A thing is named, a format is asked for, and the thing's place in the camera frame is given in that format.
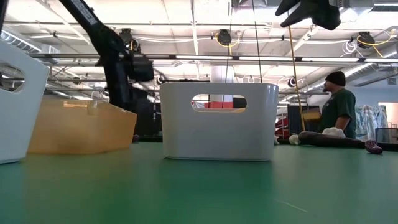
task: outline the yellow cable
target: yellow cable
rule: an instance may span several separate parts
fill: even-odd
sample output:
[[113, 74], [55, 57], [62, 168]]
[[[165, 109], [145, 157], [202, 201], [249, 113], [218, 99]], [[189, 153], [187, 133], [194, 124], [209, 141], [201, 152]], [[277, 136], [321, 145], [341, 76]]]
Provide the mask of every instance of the yellow cable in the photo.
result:
[[359, 38], [361, 37], [360, 35], [356, 38], [356, 40], [357, 40], [359, 43], [362, 43], [362, 44], [366, 44], [366, 45], [370, 45], [370, 46], [378, 46], [378, 45], [382, 45], [382, 44], [385, 44], [385, 43], [390, 42], [390, 40], [392, 39], [392, 36], [393, 36], [393, 35], [394, 35], [394, 30], [391, 31], [391, 35], [390, 35], [390, 38], [389, 38], [388, 40], [383, 41], [383, 42], [381, 42], [381, 43], [377, 43], [377, 44], [366, 43], [366, 42], [363, 42], [363, 41], [359, 40]]
[[292, 61], [293, 61], [293, 71], [294, 71], [294, 82], [296, 83], [295, 91], [298, 96], [298, 106], [300, 108], [300, 117], [301, 117], [301, 125], [303, 131], [305, 131], [305, 123], [304, 123], [304, 116], [303, 116], [303, 108], [301, 107], [301, 99], [299, 93], [299, 83], [297, 83], [297, 72], [296, 72], [296, 63], [294, 58], [294, 48], [293, 48], [293, 37], [292, 37], [292, 28], [289, 26], [289, 36], [290, 36], [290, 48], [292, 49]]
[[373, 48], [376, 50], [376, 52], [380, 55], [380, 57], [384, 58], [383, 54], [380, 53], [380, 51], [376, 48], [376, 46], [373, 46]]
[[232, 50], [231, 50], [231, 47], [234, 47], [236, 44], [238, 44], [239, 43], [239, 38], [240, 38], [240, 35], [238, 36], [238, 40], [235, 42], [235, 44], [233, 44], [233, 45], [231, 45], [231, 44], [229, 44], [228, 46], [225, 46], [225, 45], [223, 45], [223, 44], [221, 44], [219, 41], [218, 41], [218, 39], [217, 39], [217, 37], [218, 37], [218, 33], [216, 33], [216, 41], [217, 41], [217, 43], [220, 45], [220, 46], [222, 46], [222, 47], [229, 47], [229, 53], [232, 55]]

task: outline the bin handle cutout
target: bin handle cutout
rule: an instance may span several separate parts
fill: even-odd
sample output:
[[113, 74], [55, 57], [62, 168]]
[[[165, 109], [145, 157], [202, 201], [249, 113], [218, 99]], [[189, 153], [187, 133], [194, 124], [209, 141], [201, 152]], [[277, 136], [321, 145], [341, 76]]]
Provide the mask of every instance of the bin handle cutout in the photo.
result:
[[200, 113], [243, 113], [247, 101], [242, 95], [197, 94], [192, 98], [191, 106]]

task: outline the black cable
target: black cable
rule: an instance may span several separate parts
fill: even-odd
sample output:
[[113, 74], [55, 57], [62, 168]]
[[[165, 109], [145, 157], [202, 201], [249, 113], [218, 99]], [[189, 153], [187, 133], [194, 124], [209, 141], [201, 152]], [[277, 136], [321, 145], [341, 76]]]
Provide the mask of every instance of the black cable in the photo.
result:
[[[231, 20], [229, 21], [229, 35], [231, 35], [231, 28], [232, 28], [232, 13], [231, 13]], [[229, 43], [229, 46], [227, 49], [228, 53], [227, 53], [227, 58], [226, 58], [226, 71], [225, 71], [224, 83], [226, 83], [226, 77], [228, 76], [229, 50], [231, 48], [230, 46], [231, 46], [231, 43]], [[224, 97], [225, 97], [225, 94], [223, 94], [223, 100], [221, 101], [221, 109], [224, 108]]]
[[256, 31], [256, 40], [257, 40], [257, 56], [259, 57], [259, 68], [260, 68], [260, 82], [262, 83], [262, 72], [261, 72], [261, 60], [260, 60], [260, 47], [259, 47], [259, 36], [257, 34], [257, 22], [256, 22], [256, 11], [254, 10], [254, 0], [251, 0], [253, 7], [253, 16], [254, 16], [254, 30]]

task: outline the green t-shirt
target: green t-shirt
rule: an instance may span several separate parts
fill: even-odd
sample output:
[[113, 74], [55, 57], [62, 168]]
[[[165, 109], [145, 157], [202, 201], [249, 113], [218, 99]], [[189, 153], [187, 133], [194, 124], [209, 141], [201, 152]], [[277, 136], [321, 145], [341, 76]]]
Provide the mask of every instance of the green t-shirt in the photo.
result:
[[356, 137], [355, 101], [354, 94], [346, 89], [333, 94], [323, 105], [319, 132], [322, 132], [325, 128], [334, 127], [340, 116], [348, 116], [351, 119], [344, 130], [344, 134], [347, 138], [354, 139]]

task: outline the cardboard box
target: cardboard box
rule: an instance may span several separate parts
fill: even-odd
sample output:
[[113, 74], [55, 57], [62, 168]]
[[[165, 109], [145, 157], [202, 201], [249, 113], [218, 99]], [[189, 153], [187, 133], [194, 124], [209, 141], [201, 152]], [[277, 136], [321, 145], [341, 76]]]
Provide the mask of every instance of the cardboard box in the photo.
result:
[[303, 117], [305, 121], [317, 121], [321, 118], [321, 112], [319, 108], [303, 111]]
[[43, 100], [28, 153], [94, 154], [128, 149], [137, 115], [93, 100]]

